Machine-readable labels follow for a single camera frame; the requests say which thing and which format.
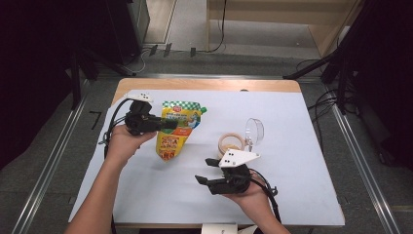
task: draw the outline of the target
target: yellow snack bag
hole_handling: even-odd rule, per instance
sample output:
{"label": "yellow snack bag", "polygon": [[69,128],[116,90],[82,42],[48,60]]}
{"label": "yellow snack bag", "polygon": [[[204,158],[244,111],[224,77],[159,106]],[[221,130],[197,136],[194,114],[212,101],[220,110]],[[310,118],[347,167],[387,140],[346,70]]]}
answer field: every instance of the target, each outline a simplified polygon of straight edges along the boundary
{"label": "yellow snack bag", "polygon": [[164,101],[161,117],[178,121],[176,129],[162,129],[158,132],[156,152],[164,161],[179,154],[206,111],[205,107],[193,101]]}

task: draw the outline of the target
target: human hand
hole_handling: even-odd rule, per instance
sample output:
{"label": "human hand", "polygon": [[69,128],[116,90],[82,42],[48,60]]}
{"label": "human hand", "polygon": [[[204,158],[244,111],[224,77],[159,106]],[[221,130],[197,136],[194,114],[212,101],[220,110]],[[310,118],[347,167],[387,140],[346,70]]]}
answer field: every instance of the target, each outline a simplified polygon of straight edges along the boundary
{"label": "human hand", "polygon": [[132,136],[128,132],[126,125],[116,126],[112,131],[106,161],[114,162],[117,166],[123,168],[130,157],[136,152],[136,149],[140,148],[142,143],[153,138],[155,135],[156,132]]}
{"label": "human hand", "polygon": [[[250,173],[253,179],[265,186],[263,179],[256,172],[250,171]],[[249,183],[249,187],[244,193],[223,194],[223,196],[237,203],[247,215],[250,210],[256,210],[257,206],[260,209],[267,210],[268,208],[269,211],[271,210],[267,195],[260,186],[253,182]]]}
{"label": "human hand", "polygon": [[[250,171],[252,178],[266,185],[264,180],[254,171]],[[261,229],[267,233],[289,233],[273,214],[267,194],[257,184],[250,182],[244,193],[223,194],[237,203],[243,212]]]}

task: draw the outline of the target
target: person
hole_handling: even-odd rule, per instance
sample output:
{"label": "person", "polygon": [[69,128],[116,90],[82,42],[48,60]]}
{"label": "person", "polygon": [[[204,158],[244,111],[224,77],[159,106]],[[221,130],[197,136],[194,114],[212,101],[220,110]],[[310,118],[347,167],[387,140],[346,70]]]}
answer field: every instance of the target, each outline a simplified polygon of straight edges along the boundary
{"label": "person", "polygon": [[[110,233],[116,191],[123,167],[140,145],[153,138],[156,133],[132,136],[125,125],[116,126],[104,160],[89,194],[78,212],[68,224],[65,234]],[[264,232],[289,233],[273,215],[267,195],[252,183],[243,194],[223,195],[237,203],[244,213]]]}

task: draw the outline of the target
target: gray floor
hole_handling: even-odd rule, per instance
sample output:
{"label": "gray floor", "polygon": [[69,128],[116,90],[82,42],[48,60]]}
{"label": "gray floor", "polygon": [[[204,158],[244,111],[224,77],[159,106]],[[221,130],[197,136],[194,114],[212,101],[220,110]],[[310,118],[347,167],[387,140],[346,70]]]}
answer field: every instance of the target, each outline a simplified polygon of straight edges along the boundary
{"label": "gray floor", "polygon": [[[223,74],[243,76],[246,79],[252,79],[253,76],[260,76],[261,79],[277,79],[281,75],[290,74],[297,68],[311,63],[306,61],[296,67],[303,59],[312,58],[312,56],[294,57],[290,54],[260,56],[255,53],[256,50],[251,48],[249,51],[244,49],[245,55],[197,53],[191,58],[187,52],[171,52],[164,57],[163,51],[158,51],[151,57],[145,54],[143,56],[145,68],[140,73],[136,73],[139,77],[151,77],[153,74],[170,74],[165,75],[168,77],[180,76],[179,74],[201,76]],[[143,64],[142,60],[137,58],[128,65],[128,68],[139,70]],[[103,116],[122,78],[104,66],[100,66],[99,70],[100,75],[97,81],[92,82],[80,119],[63,151],[28,233],[62,233],[67,225],[73,207],[71,200],[77,196],[89,160],[94,153],[97,136],[103,125]],[[314,104],[325,92],[324,85],[317,78],[321,71],[322,68],[317,69],[306,78],[300,79],[300,87],[307,105]],[[70,106],[71,96],[61,103],[31,146],[0,172],[2,201],[0,233],[11,233],[17,223],[26,199],[42,173],[58,135],[70,115]],[[94,130],[92,126],[96,115],[90,111],[103,113]],[[413,233],[413,196],[411,196],[413,172],[402,167],[390,168],[381,164],[362,121],[352,114],[348,114],[348,118],[372,173],[393,208],[401,233]],[[335,229],[316,228],[313,233],[385,233],[332,111],[321,117],[320,126],[324,139],[325,162],[342,206],[346,225]],[[288,227],[288,229],[292,233],[309,231],[306,227]],[[119,229],[119,233],[137,232],[137,230]]]}

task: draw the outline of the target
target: white paper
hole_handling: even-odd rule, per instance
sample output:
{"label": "white paper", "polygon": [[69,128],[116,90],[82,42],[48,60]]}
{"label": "white paper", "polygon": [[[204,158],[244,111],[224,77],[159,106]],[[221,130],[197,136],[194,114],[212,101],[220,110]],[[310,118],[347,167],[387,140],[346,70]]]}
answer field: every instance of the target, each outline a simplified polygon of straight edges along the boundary
{"label": "white paper", "polygon": [[[216,158],[218,140],[227,133],[244,135],[249,118],[262,121],[265,136],[253,148],[261,158],[247,163],[276,186],[285,225],[342,226],[344,217],[325,165],[303,97],[299,93],[134,91],[153,99],[151,114],[161,115],[164,100],[197,101],[207,108],[201,124],[180,154],[164,162],[155,152],[156,138],[130,158],[121,174],[114,217],[119,223],[237,223],[253,222],[232,201],[211,195],[197,176],[220,178],[220,169],[207,166]],[[100,139],[120,100],[108,111]],[[127,102],[118,118],[129,110]],[[103,145],[97,145],[73,208],[71,218],[89,192],[103,162]]]}

